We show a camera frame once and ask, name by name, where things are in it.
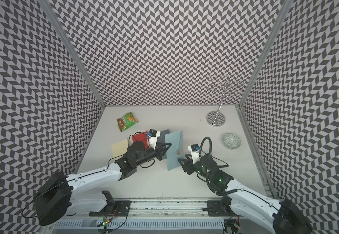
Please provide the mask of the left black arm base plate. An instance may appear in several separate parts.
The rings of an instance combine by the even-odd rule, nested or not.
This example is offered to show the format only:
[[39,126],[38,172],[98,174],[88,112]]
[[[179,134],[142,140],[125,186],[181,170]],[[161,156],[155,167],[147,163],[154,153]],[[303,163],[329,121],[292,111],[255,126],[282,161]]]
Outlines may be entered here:
[[89,216],[127,216],[130,211],[130,200],[115,200],[109,191],[101,192],[107,204],[99,212],[89,212]]

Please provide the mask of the red envelope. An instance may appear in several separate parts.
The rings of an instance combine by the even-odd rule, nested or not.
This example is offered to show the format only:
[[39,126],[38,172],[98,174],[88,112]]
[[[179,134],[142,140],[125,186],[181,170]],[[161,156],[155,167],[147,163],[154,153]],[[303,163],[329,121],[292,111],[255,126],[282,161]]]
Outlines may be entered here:
[[149,138],[147,135],[147,131],[146,132],[136,132],[133,136],[132,136],[132,143],[135,143],[136,141],[140,141],[143,142],[145,145],[145,148],[149,148]]

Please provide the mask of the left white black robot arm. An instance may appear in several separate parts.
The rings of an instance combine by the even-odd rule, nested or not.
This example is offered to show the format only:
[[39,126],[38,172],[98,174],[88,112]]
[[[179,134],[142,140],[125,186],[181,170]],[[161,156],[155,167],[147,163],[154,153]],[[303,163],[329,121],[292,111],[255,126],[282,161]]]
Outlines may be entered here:
[[103,214],[106,199],[79,199],[82,193],[107,183],[120,181],[133,175],[137,167],[153,159],[162,160],[171,143],[157,143],[146,148],[141,141],[134,142],[125,154],[115,157],[107,166],[79,174],[54,173],[33,196],[32,204],[39,225],[47,226],[66,215],[91,212]]

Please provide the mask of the dark grey envelope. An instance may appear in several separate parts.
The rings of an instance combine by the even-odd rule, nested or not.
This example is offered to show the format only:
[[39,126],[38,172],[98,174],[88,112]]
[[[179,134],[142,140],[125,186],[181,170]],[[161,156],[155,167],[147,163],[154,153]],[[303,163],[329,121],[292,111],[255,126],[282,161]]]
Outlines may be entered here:
[[169,129],[167,129],[167,130],[162,130],[162,131],[161,131],[161,135],[160,135],[160,137],[159,137],[158,140],[157,140],[157,143],[158,143],[158,142],[166,143],[165,135],[166,135],[166,134],[169,134],[169,133],[170,133]]

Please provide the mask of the light blue envelope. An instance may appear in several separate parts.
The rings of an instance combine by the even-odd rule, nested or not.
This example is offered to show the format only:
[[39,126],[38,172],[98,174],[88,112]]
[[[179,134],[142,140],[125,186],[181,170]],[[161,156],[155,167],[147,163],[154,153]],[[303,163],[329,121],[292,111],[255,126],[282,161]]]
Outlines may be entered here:
[[184,157],[183,131],[177,131],[165,135],[166,143],[171,143],[167,150],[167,170],[173,170],[180,166],[179,159]]

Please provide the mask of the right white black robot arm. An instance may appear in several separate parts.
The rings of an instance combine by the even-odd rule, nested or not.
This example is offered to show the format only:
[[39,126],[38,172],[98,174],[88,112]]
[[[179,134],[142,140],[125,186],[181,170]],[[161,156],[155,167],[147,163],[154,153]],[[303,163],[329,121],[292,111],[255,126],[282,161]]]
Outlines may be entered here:
[[311,234],[313,227],[297,205],[289,199],[264,196],[222,171],[211,156],[194,163],[191,157],[178,159],[188,175],[197,173],[205,179],[213,194],[221,197],[224,212],[253,221],[272,234]]

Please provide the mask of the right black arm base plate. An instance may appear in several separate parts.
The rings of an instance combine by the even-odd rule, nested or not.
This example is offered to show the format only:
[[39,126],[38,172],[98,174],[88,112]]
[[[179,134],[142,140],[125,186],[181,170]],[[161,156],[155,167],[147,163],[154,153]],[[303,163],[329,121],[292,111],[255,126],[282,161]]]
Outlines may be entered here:
[[220,200],[208,200],[206,208],[203,208],[203,211],[207,211],[208,216],[211,217],[235,217],[237,216],[231,209],[232,200],[228,196],[223,196]]

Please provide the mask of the cream yellow envelope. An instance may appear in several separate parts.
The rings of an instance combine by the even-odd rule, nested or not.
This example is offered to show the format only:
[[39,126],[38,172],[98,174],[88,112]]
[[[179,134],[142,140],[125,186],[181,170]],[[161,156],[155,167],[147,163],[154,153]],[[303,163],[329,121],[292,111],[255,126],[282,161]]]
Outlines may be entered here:
[[114,157],[120,157],[124,155],[127,151],[128,146],[129,146],[129,141],[127,138],[122,141],[112,144],[111,145],[112,157],[114,158]]

